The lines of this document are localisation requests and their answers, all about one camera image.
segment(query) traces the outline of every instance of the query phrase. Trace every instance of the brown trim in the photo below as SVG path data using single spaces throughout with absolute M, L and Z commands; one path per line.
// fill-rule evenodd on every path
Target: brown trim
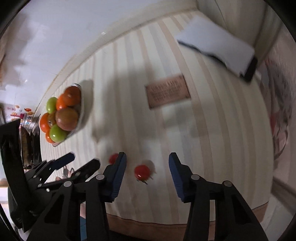
M 267 203 L 254 208 L 253 212 L 259 222 L 263 220 Z M 186 224 L 158 224 L 158 223 L 141 223 L 130 219 L 123 219 L 118 216 L 107 214 L 110 230 L 128 235 L 131 237 L 151 240 L 151 241 L 181 241 L 183 240 Z M 215 221 L 210 222 L 209 238 L 215 238 Z

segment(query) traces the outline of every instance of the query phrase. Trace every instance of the floor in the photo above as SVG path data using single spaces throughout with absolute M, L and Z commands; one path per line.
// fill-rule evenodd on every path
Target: floor
M 31 0 L 11 24 L 0 86 L 6 121 L 24 118 L 29 127 L 45 91 L 71 57 L 113 22 L 159 1 Z

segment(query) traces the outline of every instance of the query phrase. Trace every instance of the fruit cluster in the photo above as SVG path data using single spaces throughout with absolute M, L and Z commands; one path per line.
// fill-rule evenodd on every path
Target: fruit cluster
M 47 101 L 45 113 L 40 119 L 40 129 L 45 133 L 49 143 L 62 142 L 68 133 L 77 127 L 81 92 L 77 86 L 65 89 L 59 97 L 51 97 Z

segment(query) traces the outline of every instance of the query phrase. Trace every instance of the screw head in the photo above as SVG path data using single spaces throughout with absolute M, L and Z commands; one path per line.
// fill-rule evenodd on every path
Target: screw head
M 232 182 L 231 182 L 231 181 L 224 181 L 223 184 L 224 184 L 226 187 L 231 187 L 231 186 L 232 186 Z
M 64 187 L 70 187 L 72 185 L 72 182 L 66 181 L 64 182 Z
M 96 176 L 97 180 L 103 180 L 105 178 L 105 176 L 103 174 L 99 174 Z
M 197 174 L 193 174 L 193 175 L 191 175 L 191 179 L 192 179 L 192 180 L 198 180 L 199 178 L 200 178 L 200 176 L 197 175 Z

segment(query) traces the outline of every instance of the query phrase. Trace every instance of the blue gripper pad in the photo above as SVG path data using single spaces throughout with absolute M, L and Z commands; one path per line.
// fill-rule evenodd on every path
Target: blue gripper pad
M 192 172 L 189 166 L 182 165 L 177 154 L 172 152 L 168 159 L 170 173 L 172 175 L 178 197 L 182 202 L 187 201 L 187 190 L 190 186 Z
M 120 152 L 115 163 L 108 165 L 103 173 L 106 177 L 106 184 L 103 191 L 103 195 L 106 198 L 105 202 L 113 202 L 118 196 L 125 170 L 126 154 Z
M 69 152 L 66 155 L 61 156 L 60 158 L 54 160 L 50 166 L 52 171 L 59 170 L 70 162 L 74 161 L 75 155 L 73 152 Z

